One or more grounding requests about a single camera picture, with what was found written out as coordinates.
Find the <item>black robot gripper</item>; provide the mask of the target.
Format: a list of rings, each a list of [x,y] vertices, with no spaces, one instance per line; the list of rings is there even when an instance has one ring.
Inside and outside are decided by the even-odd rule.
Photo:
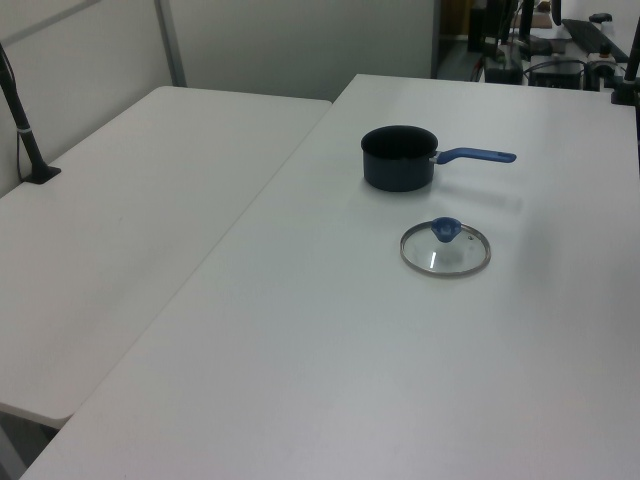
[[[494,44],[489,41],[503,42],[508,37],[511,21],[510,0],[487,0],[483,20],[483,56],[494,56]],[[503,55],[509,53],[509,44],[501,43],[499,50]]]

